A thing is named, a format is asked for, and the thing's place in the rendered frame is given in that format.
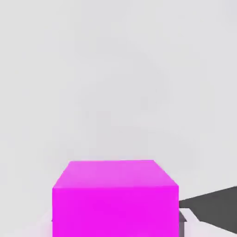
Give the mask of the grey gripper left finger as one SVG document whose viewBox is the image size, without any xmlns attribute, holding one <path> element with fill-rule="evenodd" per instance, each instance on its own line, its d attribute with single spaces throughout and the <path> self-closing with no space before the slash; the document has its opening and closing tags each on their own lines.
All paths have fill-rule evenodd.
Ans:
<svg viewBox="0 0 237 237">
<path fill-rule="evenodd" d="M 52 210 L 47 211 L 36 225 L 36 237 L 52 237 Z"/>
</svg>

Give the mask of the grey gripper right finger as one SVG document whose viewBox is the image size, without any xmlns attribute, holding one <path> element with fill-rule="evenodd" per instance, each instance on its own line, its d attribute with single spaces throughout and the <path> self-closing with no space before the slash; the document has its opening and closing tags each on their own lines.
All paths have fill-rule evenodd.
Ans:
<svg viewBox="0 0 237 237">
<path fill-rule="evenodd" d="M 180 208 L 180 211 L 186 219 L 184 237 L 237 237 L 235 233 L 199 221 L 189 208 Z"/>
</svg>

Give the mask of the small magenta cube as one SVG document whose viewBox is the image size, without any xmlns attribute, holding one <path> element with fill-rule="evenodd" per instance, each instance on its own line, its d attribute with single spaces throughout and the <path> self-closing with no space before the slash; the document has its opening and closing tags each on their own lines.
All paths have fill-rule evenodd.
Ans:
<svg viewBox="0 0 237 237">
<path fill-rule="evenodd" d="M 71 161 L 52 189 L 52 237 L 179 237 L 179 187 L 153 160 Z"/>
</svg>

